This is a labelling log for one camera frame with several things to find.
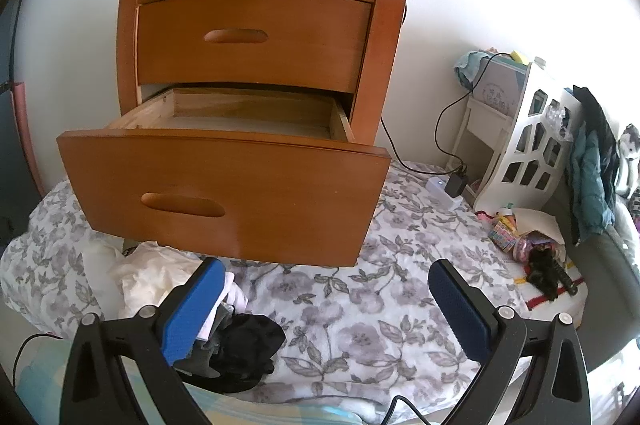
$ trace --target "wooden nightstand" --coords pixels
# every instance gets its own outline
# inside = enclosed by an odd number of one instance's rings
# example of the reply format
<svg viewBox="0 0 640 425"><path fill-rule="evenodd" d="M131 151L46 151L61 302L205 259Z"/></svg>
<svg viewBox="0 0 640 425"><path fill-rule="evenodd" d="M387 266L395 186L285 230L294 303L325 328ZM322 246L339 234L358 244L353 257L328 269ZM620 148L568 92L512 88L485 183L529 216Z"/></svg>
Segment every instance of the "wooden nightstand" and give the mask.
<svg viewBox="0 0 640 425"><path fill-rule="evenodd" d="M96 230L353 265L390 158L371 147L405 0L120 0L106 129L58 145ZM166 88L143 98L147 84Z"/></svg>

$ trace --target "teal jacket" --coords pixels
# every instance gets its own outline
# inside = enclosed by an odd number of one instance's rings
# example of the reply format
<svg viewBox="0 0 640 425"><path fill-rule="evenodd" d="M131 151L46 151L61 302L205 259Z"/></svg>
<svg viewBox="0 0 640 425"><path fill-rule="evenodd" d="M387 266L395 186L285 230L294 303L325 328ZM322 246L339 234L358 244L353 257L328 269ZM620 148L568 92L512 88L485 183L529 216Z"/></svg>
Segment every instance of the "teal jacket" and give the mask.
<svg viewBox="0 0 640 425"><path fill-rule="evenodd" d="M586 123L582 124L575 138L568 169L574 189L573 213L583 241L590 235L603 233L614 222L600 177L598 133L594 130L587 136Z"/></svg>

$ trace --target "black cable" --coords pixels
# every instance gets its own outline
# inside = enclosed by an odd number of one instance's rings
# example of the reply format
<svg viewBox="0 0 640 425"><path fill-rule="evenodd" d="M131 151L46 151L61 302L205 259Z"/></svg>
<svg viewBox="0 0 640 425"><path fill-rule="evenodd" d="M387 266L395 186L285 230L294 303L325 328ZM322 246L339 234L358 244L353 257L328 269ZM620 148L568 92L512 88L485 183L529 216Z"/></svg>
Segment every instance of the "black cable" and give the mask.
<svg viewBox="0 0 640 425"><path fill-rule="evenodd" d="M400 162L400 164L407 170L410 170L411 172L417 172L420 174L427 174L428 176L439 176L440 174L453 174L454 172L458 172L460 170L459 166L453 170L447 170L444 172L426 172L424 170L418 170L418 169L412 169L411 167L409 167L406 163L404 163L401 159L400 156L398 155L398 151L396 150L396 145L394 144L394 141L391 139L391 135L389 135L389 132L386 128L385 125L385 121L382 119L382 117L380 117L380 122L382 123L382 129L385 130L386 132L386 137L389 139L389 143L391 144L391 148L394 150L394 154L396 155L396 160L398 160Z"/></svg>
<svg viewBox="0 0 640 425"><path fill-rule="evenodd" d="M393 400L391 400L391 405L389 405L389 410L386 411L385 417L382 418L380 425L386 425L387 423L389 423L389 420L391 419L391 415L394 413L394 410L396 409L396 403L398 403L398 400L404 401L409 406L409 408L412 411L414 411L415 415L418 418L420 418L422 423L424 423L425 425L431 425L427 421L427 418L425 418L422 414L420 414L420 411L417 410L417 408L415 408L415 405L413 403L407 400L407 398L405 398L404 396L400 396L400 395L394 396Z"/></svg>
<svg viewBox="0 0 640 425"><path fill-rule="evenodd" d="M406 5L404 6L404 14L406 15ZM442 119L442 115L444 115L444 113L449 109L452 108L453 106L455 106L458 102L461 102L462 100L464 100L466 97L468 97L470 94L472 94L474 92L474 90L476 89L476 87L478 87L478 84L480 83L480 81L482 80L482 77L484 76L484 72L486 71L486 69L489 67L489 63L495 59L497 56L499 55L507 55L507 56L511 56L511 54L509 53L504 53L504 52L500 52L500 53L494 53L493 55L491 55L489 57L489 60L486 63L486 66L484 67L484 69L482 70L482 73L480 73L480 76L478 77L478 80L476 81L475 84L472 84L471 89L466 92L464 95L462 95L458 100L455 100L454 102L451 102L447 107L445 107L440 114L438 115L438 120L436 122L436 127L433 131L433 140L436 143L436 147L438 148L438 150L443 153L446 154L447 156L450 156L452 158L456 158L456 160L460 161L460 165L458 167L456 167L453 170L450 171L444 171L444 172L424 172L421 170L416 170L416 169L412 169L411 167L405 165L402 160L400 160L400 157L398 156L398 151L396 150L396 146L394 145L393 140L391 140L391 136L389 135L389 132L386 130L386 126L385 126L385 122L384 120L382 120L382 117L380 118L380 122L382 122L382 128L385 130L386 132L386 137L389 139L389 143L391 144L391 148L394 150L394 154L396 155L396 158L398 159L398 161L401 163L401 165L407 169L410 170L412 172L417 172L420 174L427 174L427 175L431 175L431 176L439 176L440 174L454 174L456 172L462 172L462 174L466 173L466 164L465 162L462 160L462 158L460 158L460 156L458 156L457 154L453 154L451 152L447 152L445 151L440 144L438 143L438 127L440 126L440 121Z"/></svg>
<svg viewBox="0 0 640 425"><path fill-rule="evenodd" d="M36 339L37 337L49 337L51 339L63 340L62 337L57 337L55 335L50 335L49 333L36 333L34 335L31 335L31 337L27 337L25 339L25 341L22 343L22 345L20 346L20 349L18 349L18 354L15 355L14 373L13 373L13 376L12 376L12 385L13 385L14 389L15 389L15 372L17 371L17 368L18 368L18 360L20 360L20 355L22 354L24 346L27 345L31 341L31 339Z"/></svg>

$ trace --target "closed drawer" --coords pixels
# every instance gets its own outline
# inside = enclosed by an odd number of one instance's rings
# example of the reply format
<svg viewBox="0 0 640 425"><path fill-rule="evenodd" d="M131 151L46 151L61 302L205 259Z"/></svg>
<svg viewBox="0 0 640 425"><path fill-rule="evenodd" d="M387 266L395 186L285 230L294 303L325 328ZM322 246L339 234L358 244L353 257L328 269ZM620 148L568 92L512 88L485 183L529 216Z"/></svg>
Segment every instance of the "closed drawer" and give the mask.
<svg viewBox="0 0 640 425"><path fill-rule="evenodd" d="M177 88L58 146L95 230L290 264L353 265L386 176L333 98Z"/></svg>
<svg viewBox="0 0 640 425"><path fill-rule="evenodd" d="M138 83L254 82L353 93L370 4L164 0L138 11Z"/></svg>

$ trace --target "floral bedsheet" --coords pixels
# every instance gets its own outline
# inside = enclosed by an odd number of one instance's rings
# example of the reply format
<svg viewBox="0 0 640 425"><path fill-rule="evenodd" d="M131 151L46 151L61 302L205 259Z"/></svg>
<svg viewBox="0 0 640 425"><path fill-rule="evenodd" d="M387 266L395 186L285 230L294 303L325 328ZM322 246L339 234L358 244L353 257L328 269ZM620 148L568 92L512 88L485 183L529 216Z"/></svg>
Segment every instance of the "floral bedsheet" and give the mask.
<svg viewBox="0 0 640 425"><path fill-rule="evenodd" d="M2 299L36 328L71 338L85 313L102 314L84 276L82 247L122 239L89 226L68 179L33 209L29 229L0 257Z"/></svg>
<svg viewBox="0 0 640 425"><path fill-rule="evenodd" d="M392 163L355 267L228 261L248 311L270 316L287 337L274 373L237 397L324 401L369 423L380 421L396 394L425 413L455 404L479 365L465 357L434 303L431 263L449 259L494 305L524 316L527 309L469 206L439 210L427 179ZM393 420L412 416L398 406Z"/></svg>
<svg viewBox="0 0 640 425"><path fill-rule="evenodd" d="M527 309L469 206L439 209L427 179L392 163L355 267L223 260L249 297L248 311L270 316L286 333L274 373L235 396L338 405L369 423L380 421L396 394L424 413L455 404L479 366L434 304L431 263L447 258L494 305L521 315ZM118 238L91 229L68 180L59 183L0 258L4 302L43 331L73 336L84 313L102 313L81 255L86 243L102 240L118 246ZM412 416L399 405L393 422Z"/></svg>

